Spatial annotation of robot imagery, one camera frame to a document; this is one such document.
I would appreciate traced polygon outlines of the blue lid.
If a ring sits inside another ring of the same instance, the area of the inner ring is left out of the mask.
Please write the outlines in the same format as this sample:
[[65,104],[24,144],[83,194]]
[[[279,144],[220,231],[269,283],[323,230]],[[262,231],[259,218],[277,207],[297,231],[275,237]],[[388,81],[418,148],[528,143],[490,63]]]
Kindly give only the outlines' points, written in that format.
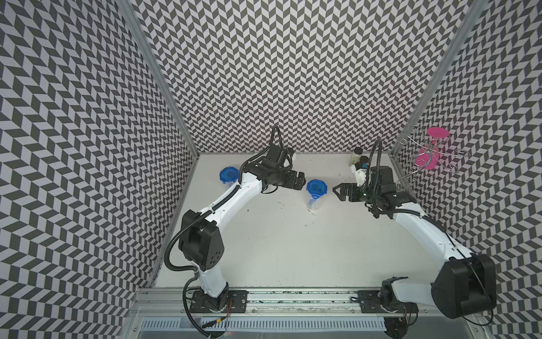
[[234,184],[239,180],[239,170],[234,167],[226,167],[220,171],[220,181],[223,184]]
[[312,179],[307,183],[306,189],[312,199],[320,199],[327,194],[327,185],[320,179]]

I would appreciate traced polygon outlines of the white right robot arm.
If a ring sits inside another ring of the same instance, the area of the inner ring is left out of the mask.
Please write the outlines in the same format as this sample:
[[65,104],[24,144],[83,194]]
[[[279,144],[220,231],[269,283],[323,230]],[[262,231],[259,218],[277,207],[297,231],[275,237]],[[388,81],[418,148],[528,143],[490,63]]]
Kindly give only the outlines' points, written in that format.
[[492,313],[497,304],[495,263],[460,244],[430,217],[408,192],[399,192],[389,167],[381,164],[383,143],[376,139],[366,161],[354,165],[365,175],[363,183],[334,187],[341,201],[364,203],[374,218],[387,216],[402,226],[434,259],[439,270],[431,282],[406,276],[385,279],[378,292],[380,308],[397,312],[407,304],[437,308],[449,319]]

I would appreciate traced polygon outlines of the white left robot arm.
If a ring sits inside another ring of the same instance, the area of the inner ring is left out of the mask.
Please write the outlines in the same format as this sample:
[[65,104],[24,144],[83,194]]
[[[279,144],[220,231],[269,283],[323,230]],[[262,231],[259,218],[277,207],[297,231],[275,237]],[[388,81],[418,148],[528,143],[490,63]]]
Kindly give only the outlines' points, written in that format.
[[251,199],[264,194],[269,186],[303,189],[305,174],[293,169],[294,154],[275,124],[268,145],[241,164],[237,181],[223,195],[202,210],[188,210],[183,215],[181,229],[166,247],[164,264],[173,272],[193,271],[209,309],[220,312],[227,305],[229,284],[219,266],[225,249],[223,231]]

